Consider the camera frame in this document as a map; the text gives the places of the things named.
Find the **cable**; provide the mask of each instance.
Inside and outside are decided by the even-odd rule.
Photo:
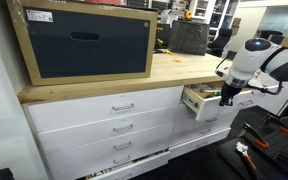
[[[267,93],[267,94],[272,94],[272,95],[278,95],[281,91],[282,91],[282,81],[280,81],[278,83],[278,88],[276,90],[276,92],[271,92],[269,91],[267,88],[259,88],[259,87],[256,87],[256,86],[251,86],[249,84],[246,85],[247,88],[251,88],[251,89],[256,89],[256,90],[259,90],[261,91],[262,93]]]
[[[235,54],[235,53],[231,53],[231,54],[227,55],[227,56],[217,65],[216,69],[218,69],[218,67],[220,67],[220,65],[221,65],[228,57],[230,57],[230,56],[232,56],[232,55],[234,55],[234,54]]]

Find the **orange object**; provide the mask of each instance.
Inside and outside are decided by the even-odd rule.
[[[259,145],[259,146],[260,146],[261,148],[263,148],[263,149],[267,149],[268,146],[269,146],[268,143],[264,144],[264,143],[262,143],[262,142],[261,142],[260,140],[258,140],[258,139],[255,139],[255,144]]]
[[[286,134],[288,134],[288,129],[284,128],[284,127],[280,127],[280,130],[285,132]]]
[[[250,165],[252,166],[253,169],[256,169],[255,164],[253,163],[252,159],[250,156],[247,155],[242,155],[242,157],[246,158],[248,160],[248,162],[250,163]]]
[[[182,60],[180,60],[180,59],[174,59],[173,61],[178,62],[178,63],[182,62]]]

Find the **wooden countertop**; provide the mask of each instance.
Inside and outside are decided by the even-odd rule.
[[[30,103],[218,81],[220,78],[214,71],[220,61],[208,54],[154,54],[150,78],[39,87],[27,84],[18,93],[18,98],[21,103]],[[225,61],[224,64],[230,65],[231,62]]]

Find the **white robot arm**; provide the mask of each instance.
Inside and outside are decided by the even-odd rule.
[[[277,92],[270,92],[262,86],[256,75],[259,69],[280,82]],[[277,95],[282,82],[288,81],[288,48],[265,39],[250,39],[237,52],[231,67],[219,67],[215,72],[225,81],[220,106],[232,106],[233,97],[244,87]]]

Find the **label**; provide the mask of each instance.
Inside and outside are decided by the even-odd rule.
[[[53,22],[52,12],[26,10],[28,20],[40,22]]]

